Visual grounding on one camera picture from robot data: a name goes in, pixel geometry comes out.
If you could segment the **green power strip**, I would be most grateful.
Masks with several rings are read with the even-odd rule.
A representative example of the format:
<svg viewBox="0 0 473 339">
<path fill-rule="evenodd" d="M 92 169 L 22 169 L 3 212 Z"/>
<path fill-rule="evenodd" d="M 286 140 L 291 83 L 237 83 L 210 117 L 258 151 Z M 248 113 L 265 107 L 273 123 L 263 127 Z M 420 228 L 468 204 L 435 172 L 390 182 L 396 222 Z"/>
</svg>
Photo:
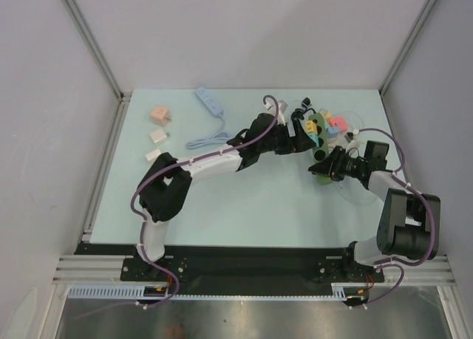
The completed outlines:
<svg viewBox="0 0 473 339">
<path fill-rule="evenodd" d="M 315 163 L 321 162 L 324 160 L 329 154 L 328 150 L 328 143 L 327 143 L 327 132 L 325 127 L 324 118 L 320 113 L 311 114 L 308 120 L 313 120 L 318 129 L 318 137 L 319 137 L 319 145 L 313 148 L 313 158 Z"/>
</svg>

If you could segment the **teal plug adapter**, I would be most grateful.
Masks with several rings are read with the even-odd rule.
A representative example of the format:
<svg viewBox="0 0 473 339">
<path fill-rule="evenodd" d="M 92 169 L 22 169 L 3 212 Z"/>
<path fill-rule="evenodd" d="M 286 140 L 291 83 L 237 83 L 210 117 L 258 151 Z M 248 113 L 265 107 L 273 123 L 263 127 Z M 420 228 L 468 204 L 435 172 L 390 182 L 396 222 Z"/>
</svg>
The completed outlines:
<svg viewBox="0 0 473 339">
<path fill-rule="evenodd" d="M 316 144 L 316 145 L 319 145 L 319 137 L 317 134 L 313 133 L 313 132 L 310 132 L 307 134 L 309 136 L 309 138 Z"/>
</svg>

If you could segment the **yellow plug adapter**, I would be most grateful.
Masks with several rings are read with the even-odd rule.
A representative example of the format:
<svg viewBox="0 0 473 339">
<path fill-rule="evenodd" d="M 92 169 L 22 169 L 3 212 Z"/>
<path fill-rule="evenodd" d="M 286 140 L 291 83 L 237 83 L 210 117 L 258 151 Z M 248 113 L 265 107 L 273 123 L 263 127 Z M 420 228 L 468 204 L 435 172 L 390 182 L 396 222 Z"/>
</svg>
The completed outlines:
<svg viewBox="0 0 473 339">
<path fill-rule="evenodd" d="M 305 123 L 307 133 L 318 133 L 317 125 L 313 120 L 307 120 Z"/>
</svg>

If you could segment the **white Honor charger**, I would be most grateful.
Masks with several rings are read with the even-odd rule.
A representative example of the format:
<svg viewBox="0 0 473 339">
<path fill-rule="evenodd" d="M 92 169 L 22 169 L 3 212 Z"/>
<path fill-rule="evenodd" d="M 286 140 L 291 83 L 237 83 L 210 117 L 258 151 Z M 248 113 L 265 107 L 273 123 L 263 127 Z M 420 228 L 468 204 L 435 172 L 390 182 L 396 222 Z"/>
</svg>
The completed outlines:
<svg viewBox="0 0 473 339">
<path fill-rule="evenodd" d="M 157 129 L 150 132 L 149 137 L 155 145 L 159 145 L 165 143 L 170 138 L 170 134 L 163 129 Z"/>
</svg>

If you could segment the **pink deer cube socket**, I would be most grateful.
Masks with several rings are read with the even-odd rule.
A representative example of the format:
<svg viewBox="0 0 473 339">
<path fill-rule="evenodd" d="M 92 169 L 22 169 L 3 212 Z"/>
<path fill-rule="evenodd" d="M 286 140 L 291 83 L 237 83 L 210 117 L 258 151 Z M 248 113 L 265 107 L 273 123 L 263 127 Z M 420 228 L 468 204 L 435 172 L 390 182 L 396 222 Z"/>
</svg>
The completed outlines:
<svg viewBox="0 0 473 339">
<path fill-rule="evenodd" d="M 154 124 L 162 127 L 167 126 L 172 121 L 171 112 L 162 106 L 156 106 L 152 110 L 150 118 Z"/>
</svg>

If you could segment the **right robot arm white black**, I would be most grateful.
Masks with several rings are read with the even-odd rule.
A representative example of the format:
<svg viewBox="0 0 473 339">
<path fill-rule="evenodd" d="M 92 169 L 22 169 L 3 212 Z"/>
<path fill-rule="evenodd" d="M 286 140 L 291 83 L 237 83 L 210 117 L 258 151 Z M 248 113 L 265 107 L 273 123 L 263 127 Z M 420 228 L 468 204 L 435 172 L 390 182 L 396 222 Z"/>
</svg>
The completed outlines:
<svg viewBox="0 0 473 339">
<path fill-rule="evenodd" d="M 352 242 L 349 257 L 341 262 L 341 273 L 350 281 L 359 280 L 368 267 L 415 267 L 438 254 L 440 198 L 420 193 L 388 170 L 388 151 L 388 144 L 369 141 L 362 157 L 351 157 L 338 145 L 328 157 L 308 168 L 312 174 L 334 182 L 346 177 L 357 179 L 384 203 L 376 235 Z"/>
</svg>

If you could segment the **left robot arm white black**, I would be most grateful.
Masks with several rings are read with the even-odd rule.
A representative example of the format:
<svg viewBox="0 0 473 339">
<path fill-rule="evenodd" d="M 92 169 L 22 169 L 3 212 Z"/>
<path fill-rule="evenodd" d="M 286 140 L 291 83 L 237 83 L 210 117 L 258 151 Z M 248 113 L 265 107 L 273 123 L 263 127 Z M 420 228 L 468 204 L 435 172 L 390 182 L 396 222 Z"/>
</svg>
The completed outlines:
<svg viewBox="0 0 473 339">
<path fill-rule="evenodd" d="M 261 154 L 302 153 L 318 146 L 315 134 L 302 126 L 298 117 L 280 123 L 272 114 L 261 113 L 251 126 L 241 130 L 216 151 L 188 159 L 162 153 L 140 181 L 132 196 L 133 213 L 143 218 L 136 245 L 141 257 L 137 271 L 147 280 L 163 271 L 169 221 L 183 208 L 192 185 L 219 174 L 242 171 L 259 161 Z"/>
</svg>

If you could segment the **light blue cube charger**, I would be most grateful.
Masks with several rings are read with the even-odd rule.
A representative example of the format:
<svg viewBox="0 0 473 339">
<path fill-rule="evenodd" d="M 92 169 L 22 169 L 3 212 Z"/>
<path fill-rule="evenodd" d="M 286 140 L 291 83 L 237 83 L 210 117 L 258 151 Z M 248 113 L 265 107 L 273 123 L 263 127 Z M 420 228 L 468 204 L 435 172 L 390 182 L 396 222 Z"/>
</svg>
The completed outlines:
<svg viewBox="0 0 473 339">
<path fill-rule="evenodd" d="M 338 126 L 329 126 L 327 128 L 327 138 L 328 139 L 336 138 L 339 133 L 340 133 L 340 129 L 339 129 Z"/>
</svg>

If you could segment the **red pink cube charger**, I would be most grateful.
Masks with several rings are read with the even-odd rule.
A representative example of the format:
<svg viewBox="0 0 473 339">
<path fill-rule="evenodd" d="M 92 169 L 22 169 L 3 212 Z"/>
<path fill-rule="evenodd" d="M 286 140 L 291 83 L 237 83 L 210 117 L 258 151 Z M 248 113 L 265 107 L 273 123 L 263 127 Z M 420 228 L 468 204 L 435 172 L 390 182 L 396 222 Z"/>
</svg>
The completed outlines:
<svg viewBox="0 0 473 339">
<path fill-rule="evenodd" d="M 347 121 L 342 116 L 332 117 L 329 124 L 331 128 L 337 128 L 340 132 L 345 132 L 349 128 Z"/>
</svg>

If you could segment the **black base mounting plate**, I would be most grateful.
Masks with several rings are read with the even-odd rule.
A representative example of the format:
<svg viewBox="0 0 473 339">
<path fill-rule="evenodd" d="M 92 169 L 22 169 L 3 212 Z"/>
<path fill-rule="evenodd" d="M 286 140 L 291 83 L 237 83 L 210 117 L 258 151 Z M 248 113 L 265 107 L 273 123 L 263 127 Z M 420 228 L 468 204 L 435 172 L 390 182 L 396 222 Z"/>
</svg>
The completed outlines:
<svg viewBox="0 0 473 339">
<path fill-rule="evenodd" d="M 169 281 L 179 291 L 199 284 L 223 283 L 228 287 L 277 284 L 313 287 L 315 284 L 381 284 L 387 271 L 349 262 L 349 249 L 166 246 L 164 256 L 148 264 L 130 244 L 80 243 L 77 256 L 122 256 L 119 279 L 123 282 Z"/>
</svg>

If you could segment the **left aluminium frame post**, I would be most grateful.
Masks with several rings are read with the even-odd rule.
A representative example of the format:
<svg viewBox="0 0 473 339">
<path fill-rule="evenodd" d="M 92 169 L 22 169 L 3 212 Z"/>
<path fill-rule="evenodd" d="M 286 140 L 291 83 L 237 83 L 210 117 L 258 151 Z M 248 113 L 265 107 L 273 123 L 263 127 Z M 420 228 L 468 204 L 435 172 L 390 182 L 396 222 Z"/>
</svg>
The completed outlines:
<svg viewBox="0 0 473 339">
<path fill-rule="evenodd" d="M 96 40 L 91 27 L 89 26 L 86 17 L 82 13 L 80 6 L 76 0 L 61 0 L 65 10 L 72 19 L 78 34 L 84 41 L 86 48 L 89 51 L 97 68 L 105 79 L 108 87 L 111 89 L 113 95 L 119 100 L 123 101 L 125 98 L 130 98 L 131 93 L 123 91 L 118 84 L 118 81 L 103 53 L 99 43 Z"/>
</svg>

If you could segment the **aluminium frame post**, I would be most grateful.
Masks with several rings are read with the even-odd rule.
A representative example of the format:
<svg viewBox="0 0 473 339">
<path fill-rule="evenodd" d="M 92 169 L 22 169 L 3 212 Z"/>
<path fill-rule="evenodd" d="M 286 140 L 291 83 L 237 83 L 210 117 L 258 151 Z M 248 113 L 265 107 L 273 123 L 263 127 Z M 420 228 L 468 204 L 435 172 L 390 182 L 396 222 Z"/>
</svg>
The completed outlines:
<svg viewBox="0 0 473 339">
<path fill-rule="evenodd" d="M 96 40 L 91 27 L 89 26 L 86 17 L 82 13 L 80 6 L 76 0 L 61 0 L 65 10 L 72 19 L 78 34 L 84 41 L 86 48 L 89 51 L 97 68 L 105 79 L 108 87 L 111 89 L 113 95 L 119 100 L 123 101 L 125 98 L 130 98 L 131 93 L 123 91 L 118 84 L 118 81 L 103 53 L 99 43 Z"/>
<path fill-rule="evenodd" d="M 431 15 L 435 11 L 435 8 L 437 7 L 439 1 L 440 0 L 425 0 L 425 2 L 423 3 L 421 10 L 417 14 L 414 23 L 407 34 L 406 39 L 401 45 L 401 48 L 398 54 L 396 55 L 395 60 L 389 68 L 378 90 L 381 98 L 384 98 L 386 93 L 389 91 L 389 88 L 391 87 L 396 76 L 401 70 L 401 67 L 405 64 L 410 52 L 412 51 L 414 45 L 419 39 L 421 32 L 426 26 Z"/>
</svg>

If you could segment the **right aluminium frame post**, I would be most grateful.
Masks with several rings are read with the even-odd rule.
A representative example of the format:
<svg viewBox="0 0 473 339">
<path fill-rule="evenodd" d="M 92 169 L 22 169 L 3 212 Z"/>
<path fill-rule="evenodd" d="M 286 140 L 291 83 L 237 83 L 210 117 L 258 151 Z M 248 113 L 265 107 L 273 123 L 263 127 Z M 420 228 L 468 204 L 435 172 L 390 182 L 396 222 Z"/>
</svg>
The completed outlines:
<svg viewBox="0 0 473 339">
<path fill-rule="evenodd" d="M 406 39 L 401 45 L 401 48 L 398 54 L 396 55 L 395 60 L 389 68 L 378 90 L 381 98 L 384 98 L 386 93 L 389 91 L 389 88 L 391 87 L 396 76 L 401 70 L 401 67 L 405 64 L 410 52 L 412 51 L 414 45 L 419 39 L 421 32 L 426 26 L 431 15 L 435 11 L 435 8 L 437 7 L 439 1 L 440 0 L 425 0 L 425 2 L 423 3 L 421 10 L 417 14 L 414 23 L 407 34 Z"/>
</svg>

